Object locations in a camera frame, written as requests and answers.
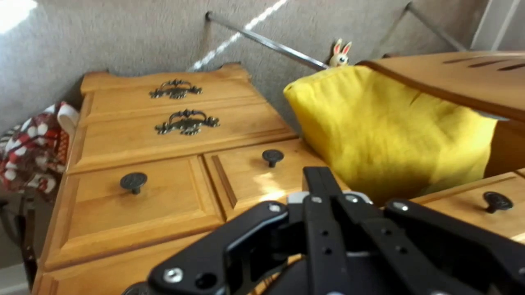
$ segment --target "metal rod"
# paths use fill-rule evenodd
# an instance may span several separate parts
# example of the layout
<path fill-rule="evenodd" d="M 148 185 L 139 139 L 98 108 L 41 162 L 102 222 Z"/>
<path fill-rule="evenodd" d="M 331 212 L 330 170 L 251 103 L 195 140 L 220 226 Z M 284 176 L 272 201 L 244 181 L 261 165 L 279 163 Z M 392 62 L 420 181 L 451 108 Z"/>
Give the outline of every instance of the metal rod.
<path fill-rule="evenodd" d="M 253 31 L 243 29 L 243 27 L 230 22 L 228 19 L 218 16 L 216 13 L 207 11 L 207 19 L 208 21 L 215 21 L 215 22 L 218 22 L 218 24 L 231 29 L 231 31 L 236 31 L 236 32 L 246 35 L 248 39 L 253 39 L 253 40 L 256 40 L 256 42 L 259 42 L 259 44 L 279 52 L 279 53 L 284 53 L 284 55 L 287 55 L 290 58 L 295 58 L 295 60 L 299 60 L 299 62 L 302 62 L 302 63 L 305 63 L 308 67 L 313 67 L 317 70 L 323 70 L 323 68 L 328 67 L 325 62 L 320 62 L 320 60 L 317 60 L 317 58 L 313 58 L 313 57 L 310 57 L 310 55 L 307 55 L 303 52 L 299 52 L 299 50 L 295 50 L 295 49 L 292 49 L 289 45 L 276 42 L 276 40 L 272 40 L 272 39 L 269 39 L 266 35 L 256 34 Z"/>
<path fill-rule="evenodd" d="M 413 4 L 412 1 L 405 6 L 407 11 L 412 11 L 413 16 L 417 16 L 426 27 L 430 27 L 430 31 L 433 31 L 435 34 L 438 34 L 445 42 L 448 42 L 449 45 L 456 47 L 458 50 L 469 50 L 468 47 L 464 47 L 459 40 L 456 40 L 454 37 L 451 37 L 449 34 L 446 34 L 445 31 L 438 29 L 436 24 L 433 24 L 431 21 L 428 21 L 428 17 L 425 14 L 422 14 Z"/>

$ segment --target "decorative brass handle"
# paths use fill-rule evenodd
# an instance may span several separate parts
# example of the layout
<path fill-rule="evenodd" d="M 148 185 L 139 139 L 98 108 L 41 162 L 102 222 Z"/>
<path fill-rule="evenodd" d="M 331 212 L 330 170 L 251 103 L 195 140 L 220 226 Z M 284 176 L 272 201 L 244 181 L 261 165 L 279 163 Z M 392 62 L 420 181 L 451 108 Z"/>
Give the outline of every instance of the decorative brass handle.
<path fill-rule="evenodd" d="M 208 116 L 202 109 L 182 109 L 172 112 L 169 119 L 154 126 L 157 134 L 171 132 L 172 129 L 179 129 L 180 134 L 192 135 L 200 131 L 200 126 L 215 127 L 220 124 L 218 117 Z"/>
<path fill-rule="evenodd" d="M 141 186 L 148 181 L 148 175 L 143 171 L 126 173 L 120 178 L 120 186 L 130 190 L 133 194 L 141 193 Z"/>
<path fill-rule="evenodd" d="M 161 96 L 169 96 L 172 99 L 179 99 L 184 98 L 185 93 L 200 93 L 202 88 L 192 85 L 187 80 L 167 80 L 166 83 L 162 83 L 159 88 L 156 88 L 154 91 L 149 91 L 151 98 L 161 98 Z"/>

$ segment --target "drawer pull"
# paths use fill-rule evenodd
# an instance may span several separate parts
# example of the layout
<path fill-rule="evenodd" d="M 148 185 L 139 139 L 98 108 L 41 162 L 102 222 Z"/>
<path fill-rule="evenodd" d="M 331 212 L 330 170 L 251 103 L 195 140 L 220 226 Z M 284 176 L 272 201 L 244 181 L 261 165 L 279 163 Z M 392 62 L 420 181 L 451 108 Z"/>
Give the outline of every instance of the drawer pull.
<path fill-rule="evenodd" d="M 192 135 L 200 131 L 200 126 L 215 127 L 220 124 L 218 117 L 208 116 L 202 109 L 182 109 L 172 112 L 169 119 L 162 121 L 161 124 L 154 126 L 157 134 L 171 132 L 172 129 L 179 129 L 180 134 Z"/>
<path fill-rule="evenodd" d="M 262 158 L 267 162 L 267 167 L 276 167 L 279 160 L 282 160 L 284 153 L 279 149 L 266 149 L 262 152 Z"/>
<path fill-rule="evenodd" d="M 148 181 L 148 175 L 133 171 L 120 178 L 120 186 L 131 191 L 133 194 L 141 193 L 141 186 Z"/>
<path fill-rule="evenodd" d="M 489 212 L 494 212 L 497 209 L 509 209 L 513 206 L 512 199 L 499 191 L 486 191 L 486 193 L 482 193 L 482 198 L 489 204 L 489 208 L 487 208 Z"/>
<path fill-rule="evenodd" d="M 161 98 L 161 96 L 169 96 L 172 99 L 180 99 L 185 96 L 185 93 L 200 93 L 202 88 L 192 85 L 187 80 L 167 80 L 162 83 L 159 88 L 149 91 L 151 98 Z"/>

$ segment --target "yellow fabric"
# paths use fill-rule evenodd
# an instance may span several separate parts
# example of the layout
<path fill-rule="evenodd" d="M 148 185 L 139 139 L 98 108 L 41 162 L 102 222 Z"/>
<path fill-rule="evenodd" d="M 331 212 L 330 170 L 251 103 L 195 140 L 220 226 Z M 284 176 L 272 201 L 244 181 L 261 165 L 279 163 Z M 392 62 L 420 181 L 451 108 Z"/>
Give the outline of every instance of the yellow fabric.
<path fill-rule="evenodd" d="M 377 204 L 479 180 L 495 119 L 363 65 L 284 88 L 303 139 L 353 190 Z"/>

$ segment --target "red patterned fabric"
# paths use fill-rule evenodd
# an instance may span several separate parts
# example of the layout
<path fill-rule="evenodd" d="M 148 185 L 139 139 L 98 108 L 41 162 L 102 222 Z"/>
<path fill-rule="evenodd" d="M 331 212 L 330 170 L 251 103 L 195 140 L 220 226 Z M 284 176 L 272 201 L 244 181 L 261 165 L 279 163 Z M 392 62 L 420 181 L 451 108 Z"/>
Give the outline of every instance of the red patterned fabric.
<path fill-rule="evenodd" d="M 0 180 L 8 190 L 36 188 L 46 199 L 54 201 L 69 145 L 69 134 L 57 121 L 62 104 L 51 104 L 26 119 L 8 139 L 0 162 Z"/>

